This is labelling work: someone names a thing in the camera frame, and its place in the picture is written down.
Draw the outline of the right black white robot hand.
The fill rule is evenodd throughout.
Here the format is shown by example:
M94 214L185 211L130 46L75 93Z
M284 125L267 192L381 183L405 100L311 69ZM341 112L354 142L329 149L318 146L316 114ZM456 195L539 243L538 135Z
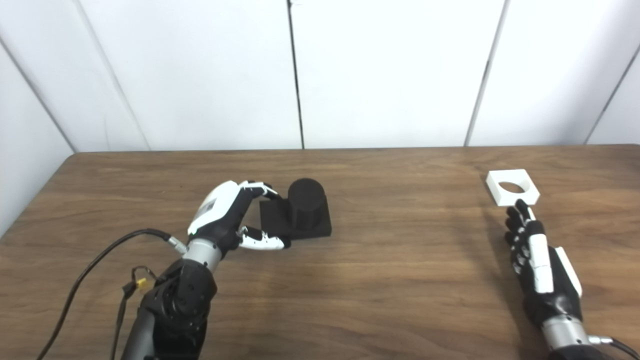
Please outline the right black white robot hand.
M565 249L549 245L543 223L524 200L508 207L506 215L504 239L526 317L538 327L558 316L582 322L582 285Z

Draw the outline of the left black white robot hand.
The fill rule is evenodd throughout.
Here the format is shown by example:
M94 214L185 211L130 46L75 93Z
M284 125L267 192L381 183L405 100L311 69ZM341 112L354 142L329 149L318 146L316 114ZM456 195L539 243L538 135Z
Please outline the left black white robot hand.
M189 241L204 239L226 255L237 248L257 251L288 249L291 240L270 235L260 228L248 227L242 221L254 199L281 199L265 182L228 180L211 191L196 211L187 229Z

